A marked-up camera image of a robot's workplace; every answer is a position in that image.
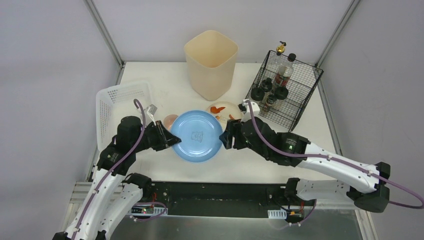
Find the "blue plate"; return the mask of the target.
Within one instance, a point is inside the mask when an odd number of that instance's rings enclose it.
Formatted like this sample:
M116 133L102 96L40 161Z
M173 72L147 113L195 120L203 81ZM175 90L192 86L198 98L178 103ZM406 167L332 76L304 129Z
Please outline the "blue plate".
M181 142L172 147L175 154L189 163L203 163L220 150L219 137L223 128L210 113L202 110L187 111L176 118L170 132Z

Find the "beige plate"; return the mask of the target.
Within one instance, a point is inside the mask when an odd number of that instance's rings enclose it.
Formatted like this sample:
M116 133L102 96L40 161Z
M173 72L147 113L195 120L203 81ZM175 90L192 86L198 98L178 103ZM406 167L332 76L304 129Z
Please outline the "beige plate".
M225 107L225 109L222 110L219 114L213 114L210 111L212 106ZM227 121L230 120L229 115L232 115L236 120L241 119L243 116L243 113L240 111L238 105L228 101L214 102L208 106L205 111L213 115L218 120L223 131L226 129Z

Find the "clear glass bottle gold cap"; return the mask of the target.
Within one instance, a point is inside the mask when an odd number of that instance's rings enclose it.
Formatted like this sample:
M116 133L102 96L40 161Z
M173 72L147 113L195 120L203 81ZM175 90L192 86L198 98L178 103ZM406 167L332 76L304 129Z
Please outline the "clear glass bottle gold cap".
M278 73L278 69L280 65L282 64L283 60L283 53L286 50L287 43L284 41L279 42L279 46L276 47L275 53L270 56L270 68L273 70L274 73Z

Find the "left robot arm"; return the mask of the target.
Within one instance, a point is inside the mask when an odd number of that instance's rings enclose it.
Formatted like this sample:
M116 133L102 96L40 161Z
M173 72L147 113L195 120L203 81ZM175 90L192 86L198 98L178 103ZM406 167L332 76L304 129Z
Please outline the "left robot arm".
M144 195L152 196L150 177L128 174L136 154L148 149L162 151L181 141L160 120L145 125L137 116L124 117L117 134L99 155L93 183L74 220L53 239L110 239L130 209Z

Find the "small dark spice jar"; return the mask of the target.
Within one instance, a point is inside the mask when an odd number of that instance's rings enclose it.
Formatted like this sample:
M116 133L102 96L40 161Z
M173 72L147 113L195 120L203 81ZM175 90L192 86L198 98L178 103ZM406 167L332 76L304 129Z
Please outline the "small dark spice jar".
M274 94L269 94L264 102L262 110L264 112L268 112L276 103L276 101L277 101L277 97Z

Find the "black lid jar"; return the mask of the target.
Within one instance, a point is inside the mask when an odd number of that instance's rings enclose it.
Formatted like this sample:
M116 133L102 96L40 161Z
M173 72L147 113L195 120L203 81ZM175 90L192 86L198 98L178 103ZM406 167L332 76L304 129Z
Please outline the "black lid jar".
M260 83L260 88L264 93L268 93L273 89L273 80L269 77L263 79Z
M277 100L285 100L289 95L289 90L285 86L279 86L274 90L273 95Z
M262 87L254 87L250 92L250 99L258 105L263 105L265 91Z

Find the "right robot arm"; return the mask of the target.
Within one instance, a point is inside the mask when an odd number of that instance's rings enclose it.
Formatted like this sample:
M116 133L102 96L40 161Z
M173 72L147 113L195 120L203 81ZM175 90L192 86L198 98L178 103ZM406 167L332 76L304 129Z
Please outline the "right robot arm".
M381 180L390 176L389 164L366 164L329 152L307 138L292 132L276 132L258 117L229 120L219 136L226 149L250 149L280 166L319 172L331 180L290 178L285 185L287 198L340 200L356 207L382 213L390 200L390 189Z

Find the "beige plastic bin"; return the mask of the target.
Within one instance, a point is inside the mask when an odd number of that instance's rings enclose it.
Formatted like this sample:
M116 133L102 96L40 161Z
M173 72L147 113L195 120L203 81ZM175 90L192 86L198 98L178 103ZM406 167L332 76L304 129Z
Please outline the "beige plastic bin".
M231 87L239 46L216 30L207 30L183 47L192 89L215 101Z

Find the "soy sauce bottle red label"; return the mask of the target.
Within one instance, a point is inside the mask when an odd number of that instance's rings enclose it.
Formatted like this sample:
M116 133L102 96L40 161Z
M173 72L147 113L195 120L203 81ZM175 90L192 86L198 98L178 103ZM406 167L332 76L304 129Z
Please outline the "soy sauce bottle red label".
M282 64L278 69L278 73L274 77L273 88L286 86L294 72L293 63L296 60L297 55L295 53L290 53L287 57L282 57Z

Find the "white plastic basket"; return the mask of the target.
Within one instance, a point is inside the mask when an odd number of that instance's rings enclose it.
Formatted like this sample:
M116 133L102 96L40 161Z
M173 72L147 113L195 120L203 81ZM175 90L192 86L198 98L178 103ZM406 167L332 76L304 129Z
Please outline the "white plastic basket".
M116 135L122 118L141 116L141 112L134 105L134 99L139 100L144 109L156 105L147 80L114 85L96 94L96 136L99 151L106 148Z

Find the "pink mug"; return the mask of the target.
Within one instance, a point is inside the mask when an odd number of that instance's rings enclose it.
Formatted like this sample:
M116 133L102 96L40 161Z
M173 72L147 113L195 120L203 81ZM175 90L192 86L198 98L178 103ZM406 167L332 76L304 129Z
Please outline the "pink mug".
M165 128L170 131L172 128L173 123L175 122L175 120L178 118L179 116L177 114L169 114L168 116L166 116L163 120L163 125L165 126Z

